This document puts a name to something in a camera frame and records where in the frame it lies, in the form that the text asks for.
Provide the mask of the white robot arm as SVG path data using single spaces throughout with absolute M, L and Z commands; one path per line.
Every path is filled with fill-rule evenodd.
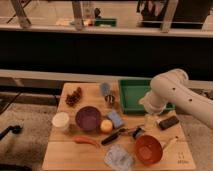
M 172 69 L 154 76 L 150 90 L 139 100 L 149 114 L 161 114 L 168 103 L 173 103 L 213 130 L 213 100 L 186 87 L 188 74 Z

